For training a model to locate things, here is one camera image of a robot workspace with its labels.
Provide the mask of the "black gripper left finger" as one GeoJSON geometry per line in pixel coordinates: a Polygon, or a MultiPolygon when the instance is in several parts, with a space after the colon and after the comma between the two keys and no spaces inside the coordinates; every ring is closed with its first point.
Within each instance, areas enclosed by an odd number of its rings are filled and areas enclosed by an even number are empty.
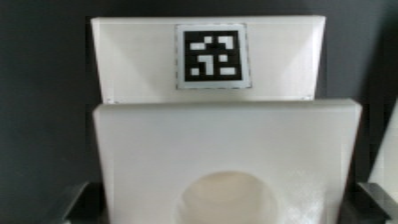
{"type": "Polygon", "coordinates": [[[100,182],[84,182],[63,192],[52,224],[104,224],[106,191],[100,182]]]}

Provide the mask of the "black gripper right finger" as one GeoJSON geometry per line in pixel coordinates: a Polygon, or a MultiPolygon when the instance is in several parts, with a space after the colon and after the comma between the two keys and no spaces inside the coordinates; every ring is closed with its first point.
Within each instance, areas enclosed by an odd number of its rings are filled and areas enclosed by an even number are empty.
{"type": "Polygon", "coordinates": [[[358,183],[342,204],[340,224],[398,224],[398,201],[378,183],[358,183]]]}

